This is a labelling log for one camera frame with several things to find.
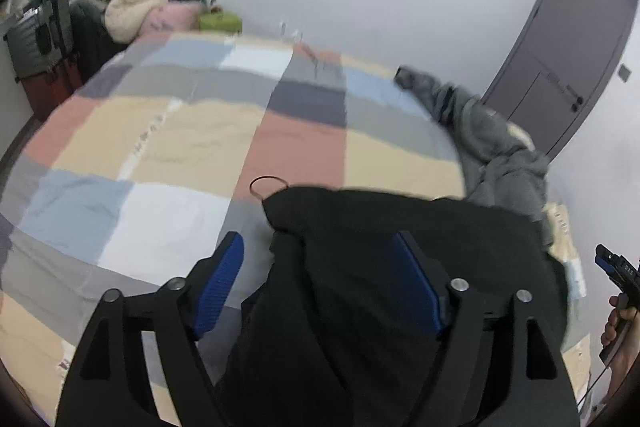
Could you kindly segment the black padded jacket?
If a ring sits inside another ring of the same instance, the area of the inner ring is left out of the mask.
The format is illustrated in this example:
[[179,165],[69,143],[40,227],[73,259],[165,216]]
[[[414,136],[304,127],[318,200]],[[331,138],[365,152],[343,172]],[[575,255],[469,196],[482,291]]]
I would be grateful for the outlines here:
[[408,426],[440,342],[390,241],[409,232],[484,294],[528,289],[559,351],[567,285],[538,225],[454,199],[291,186],[262,203],[273,264],[242,306],[217,392],[235,426]]

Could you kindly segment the grey fleece jacket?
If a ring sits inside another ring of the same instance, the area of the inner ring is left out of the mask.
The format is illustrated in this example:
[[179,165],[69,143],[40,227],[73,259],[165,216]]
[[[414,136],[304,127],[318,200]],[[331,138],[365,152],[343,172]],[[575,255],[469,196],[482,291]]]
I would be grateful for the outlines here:
[[509,123],[462,87],[402,66],[394,81],[451,136],[460,157],[466,199],[509,210],[548,227],[549,159],[510,132]]

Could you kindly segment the patchwork colourful bed cover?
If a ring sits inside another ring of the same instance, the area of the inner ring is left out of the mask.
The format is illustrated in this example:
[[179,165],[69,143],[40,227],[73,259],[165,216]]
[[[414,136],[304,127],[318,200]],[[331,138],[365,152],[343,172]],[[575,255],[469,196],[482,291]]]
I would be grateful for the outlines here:
[[[154,293],[236,232],[244,259],[196,344],[214,386],[244,301],[273,264],[262,203],[291,186],[466,199],[449,133],[396,74],[306,46],[173,34],[135,42],[51,114],[1,195],[3,361],[54,417],[70,363],[111,288]],[[172,410],[155,336],[142,335],[160,418]]]

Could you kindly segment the grey room door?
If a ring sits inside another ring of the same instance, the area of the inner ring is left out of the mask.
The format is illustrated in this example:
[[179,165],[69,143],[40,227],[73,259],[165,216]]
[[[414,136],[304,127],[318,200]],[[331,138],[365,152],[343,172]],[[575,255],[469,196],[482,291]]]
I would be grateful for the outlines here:
[[[555,158],[620,62],[639,0],[536,0],[483,102]],[[570,84],[583,98],[570,110]]]

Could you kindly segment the dark grey suitcase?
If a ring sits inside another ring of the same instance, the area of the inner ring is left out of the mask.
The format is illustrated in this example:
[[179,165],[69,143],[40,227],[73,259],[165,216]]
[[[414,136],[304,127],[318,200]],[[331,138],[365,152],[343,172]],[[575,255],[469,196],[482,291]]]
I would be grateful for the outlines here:
[[32,0],[3,36],[16,81],[50,72],[74,50],[70,2]]

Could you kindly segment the pink garment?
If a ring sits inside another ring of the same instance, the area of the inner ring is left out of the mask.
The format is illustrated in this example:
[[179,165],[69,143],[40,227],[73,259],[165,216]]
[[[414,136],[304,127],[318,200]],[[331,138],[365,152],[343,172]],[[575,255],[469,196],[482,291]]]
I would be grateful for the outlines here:
[[198,18],[203,11],[204,5],[201,2],[169,1],[148,13],[140,27],[139,35],[192,30],[198,26]]

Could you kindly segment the green stool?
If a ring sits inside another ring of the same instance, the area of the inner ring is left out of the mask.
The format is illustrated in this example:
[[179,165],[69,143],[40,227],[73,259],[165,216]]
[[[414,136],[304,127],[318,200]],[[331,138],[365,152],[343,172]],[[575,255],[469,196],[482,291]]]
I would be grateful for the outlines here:
[[220,31],[228,34],[242,32],[242,20],[232,12],[210,12],[198,18],[198,28],[202,31]]

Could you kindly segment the cream fluffy garment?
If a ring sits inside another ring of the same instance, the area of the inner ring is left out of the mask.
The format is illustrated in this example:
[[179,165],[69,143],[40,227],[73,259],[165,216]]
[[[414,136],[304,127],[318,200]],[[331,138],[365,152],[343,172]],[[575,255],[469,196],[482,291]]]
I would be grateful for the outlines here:
[[104,11],[104,26],[111,38],[128,44],[137,38],[145,17],[168,0],[111,0]]

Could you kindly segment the grey wall switch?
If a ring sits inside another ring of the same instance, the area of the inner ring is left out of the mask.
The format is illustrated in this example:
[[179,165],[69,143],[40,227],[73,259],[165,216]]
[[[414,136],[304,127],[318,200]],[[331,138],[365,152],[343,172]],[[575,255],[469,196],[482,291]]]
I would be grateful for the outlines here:
[[627,82],[631,75],[631,71],[625,64],[620,64],[617,75],[620,77],[620,80]]

